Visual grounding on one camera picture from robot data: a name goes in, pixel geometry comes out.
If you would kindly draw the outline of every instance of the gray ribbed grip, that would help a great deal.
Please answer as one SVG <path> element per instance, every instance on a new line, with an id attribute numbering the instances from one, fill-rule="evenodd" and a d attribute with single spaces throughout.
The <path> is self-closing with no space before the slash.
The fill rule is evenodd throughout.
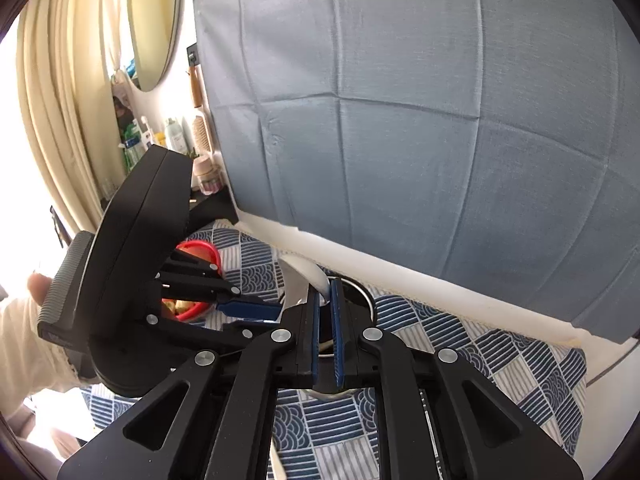
<path id="1" fill-rule="evenodd" d="M 51 282 L 38 316 L 38 335 L 56 344 L 72 346 L 65 332 L 71 330 L 78 288 L 94 235 L 80 231 L 66 250 L 65 259 Z"/>

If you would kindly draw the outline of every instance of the oval mirror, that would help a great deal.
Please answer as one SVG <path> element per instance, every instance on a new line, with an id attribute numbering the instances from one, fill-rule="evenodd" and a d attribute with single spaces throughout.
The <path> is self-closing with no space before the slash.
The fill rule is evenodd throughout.
<path id="1" fill-rule="evenodd" d="M 166 71 L 177 35 L 180 0 L 127 0 L 133 59 L 127 73 L 143 92 Z"/>

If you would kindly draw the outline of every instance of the triangular cutout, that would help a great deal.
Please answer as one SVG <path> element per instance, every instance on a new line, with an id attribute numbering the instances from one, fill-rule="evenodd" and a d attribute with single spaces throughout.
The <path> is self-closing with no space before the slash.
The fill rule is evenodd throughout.
<path id="1" fill-rule="evenodd" d="M 164 397 L 127 425 L 124 436 L 152 451 L 160 449 L 187 391 L 186 382 L 175 384 Z"/>
<path id="2" fill-rule="evenodd" d="M 485 446 L 498 447 L 520 435 L 516 424 L 475 384 L 464 381 L 462 389 L 469 401 Z"/>

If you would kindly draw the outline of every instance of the beige curtain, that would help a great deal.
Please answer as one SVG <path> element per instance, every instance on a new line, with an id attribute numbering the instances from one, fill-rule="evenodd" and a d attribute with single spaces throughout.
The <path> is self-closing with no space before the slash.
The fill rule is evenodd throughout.
<path id="1" fill-rule="evenodd" d="M 105 66 L 102 0 L 30 0 L 17 73 L 31 150 L 68 227 L 95 231 L 125 177 Z"/>

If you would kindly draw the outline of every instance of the person's arm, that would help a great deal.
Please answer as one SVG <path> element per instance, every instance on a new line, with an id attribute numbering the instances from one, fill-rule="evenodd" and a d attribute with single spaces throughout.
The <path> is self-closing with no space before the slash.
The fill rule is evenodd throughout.
<path id="1" fill-rule="evenodd" d="M 49 284 L 49 278 L 34 274 L 29 282 L 33 298 L 0 304 L 0 413 L 5 417 L 40 390 L 66 392 L 82 385 L 65 350 L 40 339 L 36 331 L 38 303 Z"/>

